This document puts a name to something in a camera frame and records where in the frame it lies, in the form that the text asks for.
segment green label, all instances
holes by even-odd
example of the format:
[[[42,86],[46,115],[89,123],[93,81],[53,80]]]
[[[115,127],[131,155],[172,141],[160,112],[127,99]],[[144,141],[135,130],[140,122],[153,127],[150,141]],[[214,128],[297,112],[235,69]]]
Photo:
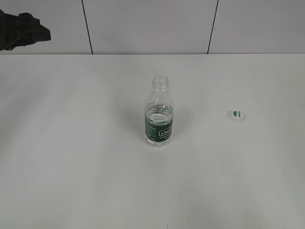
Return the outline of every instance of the green label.
[[[172,123],[173,121],[165,125],[154,125],[146,121],[146,136],[154,142],[163,142],[169,139],[172,134]]]

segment white table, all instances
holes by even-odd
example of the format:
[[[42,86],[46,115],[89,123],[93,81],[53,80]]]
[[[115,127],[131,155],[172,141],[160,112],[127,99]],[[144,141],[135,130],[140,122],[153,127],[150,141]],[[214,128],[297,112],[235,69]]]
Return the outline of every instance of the white table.
[[[304,63],[0,56],[0,228],[305,228]],[[159,73],[175,115],[154,148],[143,106]]]

